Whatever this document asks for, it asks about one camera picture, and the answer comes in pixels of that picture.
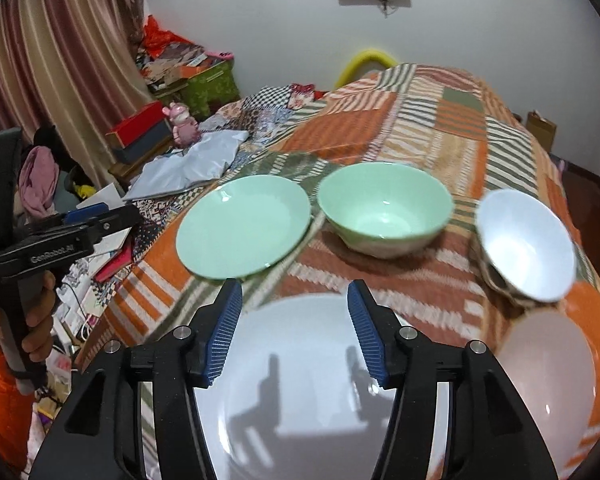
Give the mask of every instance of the yellow pipe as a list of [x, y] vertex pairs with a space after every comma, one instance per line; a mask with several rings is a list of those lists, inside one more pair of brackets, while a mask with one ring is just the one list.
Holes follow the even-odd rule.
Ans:
[[391, 68], [398, 64], [393, 57], [389, 56], [385, 52], [381, 52], [374, 48], [363, 50], [362, 52], [356, 54], [351, 61], [349, 61], [347, 67], [343, 70], [342, 74], [340, 74], [335, 89], [337, 90], [338, 88], [351, 83], [355, 78], [357, 70], [359, 70], [360, 67], [365, 63], [372, 61], [381, 64], [385, 68]]

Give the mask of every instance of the pink cloth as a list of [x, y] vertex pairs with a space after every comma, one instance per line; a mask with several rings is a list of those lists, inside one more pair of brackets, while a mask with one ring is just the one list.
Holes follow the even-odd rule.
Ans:
[[31, 150], [20, 170], [18, 185], [22, 205], [32, 218], [44, 218], [56, 211], [54, 193], [59, 173], [48, 147], [36, 146]]

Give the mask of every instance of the screw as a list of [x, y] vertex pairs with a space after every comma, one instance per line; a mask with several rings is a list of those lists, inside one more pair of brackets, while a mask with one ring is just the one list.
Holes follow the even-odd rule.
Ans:
[[476, 354], [484, 354], [487, 351], [487, 345], [477, 339], [469, 343], [469, 348]]
[[404, 339], [416, 339], [418, 337], [418, 331], [413, 326], [403, 326], [398, 333]]
[[186, 326], [179, 326], [173, 331], [173, 336], [176, 339], [186, 339], [191, 335], [191, 329]]
[[122, 345], [120, 344], [120, 341], [117, 339], [112, 339], [104, 344], [104, 351], [107, 354], [115, 354], [118, 350], [120, 350], [121, 346]]

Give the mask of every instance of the red plastic bag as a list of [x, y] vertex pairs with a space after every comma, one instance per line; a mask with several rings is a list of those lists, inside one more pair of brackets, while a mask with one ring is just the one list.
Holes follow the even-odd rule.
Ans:
[[159, 57], [168, 44], [176, 42], [193, 44], [192, 41], [186, 40], [170, 30], [160, 30], [158, 22], [154, 16], [150, 14], [146, 21], [146, 25], [144, 26], [144, 40], [142, 40], [142, 44], [149, 53], [149, 56], [154, 59]]

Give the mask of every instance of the striped blanket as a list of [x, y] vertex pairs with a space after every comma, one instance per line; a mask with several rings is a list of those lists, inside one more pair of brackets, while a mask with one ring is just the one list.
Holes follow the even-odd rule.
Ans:
[[[440, 179], [455, 211], [428, 248], [392, 261], [348, 249], [315, 204], [320, 180], [343, 164], [385, 160], [411, 164]], [[275, 266], [244, 280], [244, 311], [306, 292], [343, 291], [363, 278], [380, 304], [394, 309], [430, 338], [464, 346], [479, 338], [497, 351], [523, 312], [484, 285], [472, 252], [474, 213], [490, 189], [510, 187], [538, 198], [567, 226], [576, 247], [578, 283], [557, 308], [583, 329], [596, 361], [596, 403], [580, 449], [561, 476], [568, 476], [600, 435], [600, 280], [580, 247], [554, 165], [513, 118], [492, 89], [469, 73], [405, 64], [359, 80], [298, 110], [254, 152], [248, 164], [218, 183], [250, 174], [276, 174], [304, 188], [314, 209], [301, 243]], [[185, 194], [195, 204], [215, 186]], [[180, 214], [124, 280], [80, 360], [83, 366], [103, 344], [155, 340], [189, 322], [210, 303], [220, 283], [193, 276], [179, 261], [175, 235]], [[155, 454], [151, 394], [143, 392], [143, 430]]]

